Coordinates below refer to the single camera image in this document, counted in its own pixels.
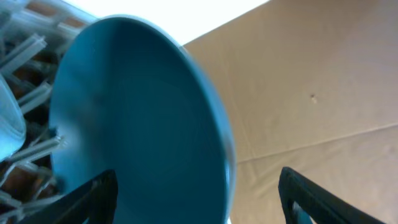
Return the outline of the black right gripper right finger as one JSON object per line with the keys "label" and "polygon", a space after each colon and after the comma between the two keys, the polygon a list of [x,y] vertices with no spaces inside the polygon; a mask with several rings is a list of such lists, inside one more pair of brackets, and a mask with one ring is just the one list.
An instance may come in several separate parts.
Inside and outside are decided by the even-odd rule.
{"label": "black right gripper right finger", "polygon": [[278,190],[287,224],[383,224],[290,167],[282,168]]}

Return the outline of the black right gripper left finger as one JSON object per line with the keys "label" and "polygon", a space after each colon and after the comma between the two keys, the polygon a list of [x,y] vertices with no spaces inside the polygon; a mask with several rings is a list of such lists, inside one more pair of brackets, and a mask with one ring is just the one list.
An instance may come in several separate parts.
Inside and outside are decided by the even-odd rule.
{"label": "black right gripper left finger", "polygon": [[118,199],[116,173],[108,169],[68,195],[23,219],[22,224],[112,224]]}

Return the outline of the light blue small bowl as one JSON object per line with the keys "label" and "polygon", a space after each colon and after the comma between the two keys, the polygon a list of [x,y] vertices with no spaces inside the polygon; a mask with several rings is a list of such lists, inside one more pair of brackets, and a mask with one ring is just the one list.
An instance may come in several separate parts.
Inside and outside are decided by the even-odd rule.
{"label": "light blue small bowl", "polygon": [[1,75],[1,161],[11,157],[25,142],[26,124],[17,100]]}

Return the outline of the dark blue bowl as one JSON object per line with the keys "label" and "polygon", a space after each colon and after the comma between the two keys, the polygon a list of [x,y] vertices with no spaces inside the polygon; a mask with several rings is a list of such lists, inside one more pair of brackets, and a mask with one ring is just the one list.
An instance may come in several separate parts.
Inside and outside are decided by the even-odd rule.
{"label": "dark blue bowl", "polygon": [[233,135],[215,88],[158,27],[108,17],[78,34],[53,84],[53,153],[71,192],[106,169],[118,180],[115,223],[226,223]]}

